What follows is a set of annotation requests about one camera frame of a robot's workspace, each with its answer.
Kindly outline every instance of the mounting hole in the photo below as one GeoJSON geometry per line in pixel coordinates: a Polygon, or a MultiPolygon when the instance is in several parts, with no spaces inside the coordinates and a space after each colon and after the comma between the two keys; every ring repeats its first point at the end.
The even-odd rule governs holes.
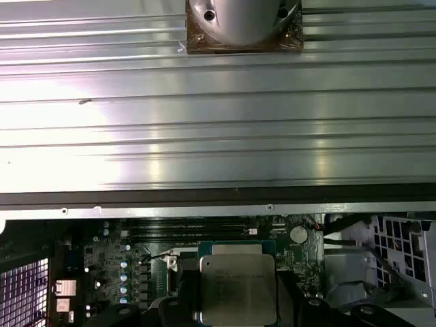
{"type": "Polygon", "coordinates": [[[204,13],[204,19],[207,20],[208,22],[210,22],[211,20],[215,19],[215,13],[208,10],[207,12],[204,13]]]}
{"type": "Polygon", "coordinates": [[[277,17],[280,19],[285,19],[289,15],[289,12],[286,10],[286,8],[280,8],[277,12],[277,17]]]}

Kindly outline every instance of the metal frame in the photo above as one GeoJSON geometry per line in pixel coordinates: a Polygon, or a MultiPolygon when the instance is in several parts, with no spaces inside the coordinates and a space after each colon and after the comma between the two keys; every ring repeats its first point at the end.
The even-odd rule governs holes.
{"type": "Polygon", "coordinates": [[[145,217],[229,217],[241,215],[293,215],[304,213],[372,213],[436,211],[436,201],[361,202],[317,204],[265,204],[249,206],[176,206],[172,208],[59,208],[0,211],[7,220],[30,219],[110,219],[145,217]]]}

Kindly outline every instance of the green circuit board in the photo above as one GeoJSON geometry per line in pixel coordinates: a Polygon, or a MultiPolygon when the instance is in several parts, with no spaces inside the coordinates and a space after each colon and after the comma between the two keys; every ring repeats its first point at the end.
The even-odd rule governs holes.
{"type": "MultiPolygon", "coordinates": [[[[98,235],[98,240],[90,240],[84,247],[84,267],[97,267],[88,272],[85,302],[128,302],[147,309],[171,287],[167,285],[166,262],[145,258],[177,247],[196,247],[202,240],[274,240],[277,269],[293,271],[300,277],[300,289],[315,296],[324,292],[320,220],[316,215],[111,220],[106,235],[98,235]],[[303,244],[290,238],[296,226],[307,231],[303,244]],[[96,287],[95,281],[103,285],[96,287]]],[[[189,259],[191,267],[192,258],[196,253],[189,259]]]]}

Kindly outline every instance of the mesh panel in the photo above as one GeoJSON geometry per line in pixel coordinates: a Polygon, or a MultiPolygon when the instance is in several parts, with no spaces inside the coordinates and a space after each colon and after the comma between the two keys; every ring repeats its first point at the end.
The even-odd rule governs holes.
{"type": "Polygon", "coordinates": [[[1,273],[0,327],[46,325],[48,259],[1,273]]]}

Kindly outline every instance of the motherboard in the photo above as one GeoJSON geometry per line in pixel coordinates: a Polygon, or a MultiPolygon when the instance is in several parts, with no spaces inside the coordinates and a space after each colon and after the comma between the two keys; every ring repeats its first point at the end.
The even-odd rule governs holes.
{"type": "Polygon", "coordinates": [[[177,293],[184,269],[198,268],[202,241],[273,240],[277,270],[299,277],[307,296],[324,293],[324,245],[318,215],[175,217],[102,221],[84,245],[85,313],[132,303],[142,310],[156,298],[177,293]],[[167,255],[176,251],[179,269],[167,255]]]}

